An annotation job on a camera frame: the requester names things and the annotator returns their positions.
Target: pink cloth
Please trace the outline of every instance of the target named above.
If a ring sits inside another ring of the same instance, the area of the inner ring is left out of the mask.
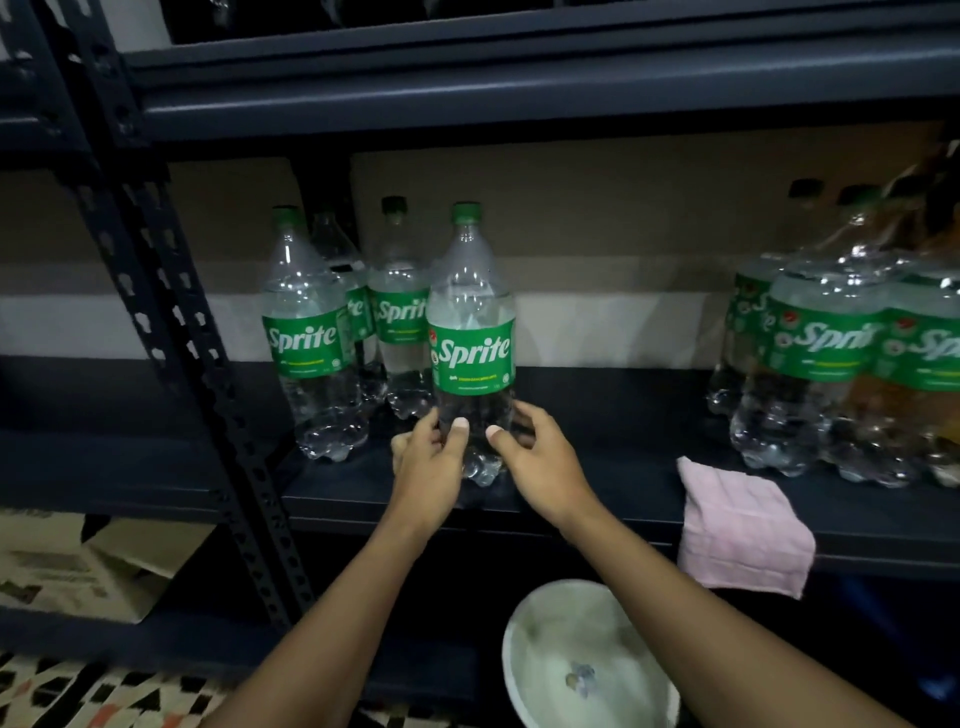
[[[799,599],[817,544],[771,480],[677,460],[686,488],[678,566],[710,589]]]

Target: bottle label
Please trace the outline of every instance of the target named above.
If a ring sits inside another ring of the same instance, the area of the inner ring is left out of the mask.
[[[367,286],[347,292],[347,309],[350,312],[350,328],[354,341],[363,341],[373,336],[373,316],[370,311],[371,294]]]
[[[451,395],[479,397],[514,383],[514,320],[490,328],[430,325],[433,383]]]
[[[727,309],[727,330],[754,336],[759,334],[769,293],[769,280],[736,274],[733,280],[733,298]]]
[[[371,291],[376,335],[384,344],[426,341],[426,300],[430,289],[413,293]]]
[[[799,308],[770,299],[757,355],[788,376],[811,381],[853,379],[870,361],[884,326],[877,314],[843,314]]]
[[[889,308],[873,373],[926,392],[960,391],[960,320]]]
[[[276,369],[291,379],[336,374],[353,361],[347,307],[304,319],[263,317]]]

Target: white basin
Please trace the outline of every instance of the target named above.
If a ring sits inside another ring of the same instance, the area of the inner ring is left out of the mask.
[[[526,596],[503,635],[503,674],[527,728],[671,728],[680,694],[602,584]]]

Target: forearm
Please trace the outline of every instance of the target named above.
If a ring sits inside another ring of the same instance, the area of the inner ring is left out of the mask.
[[[687,577],[602,506],[564,534],[708,728],[907,725]]]
[[[334,728],[345,723],[396,595],[425,543],[413,530],[381,523],[209,726]]]

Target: cardboard box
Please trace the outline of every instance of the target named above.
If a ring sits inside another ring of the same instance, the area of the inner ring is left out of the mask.
[[[140,622],[213,528],[0,509],[0,606]]]

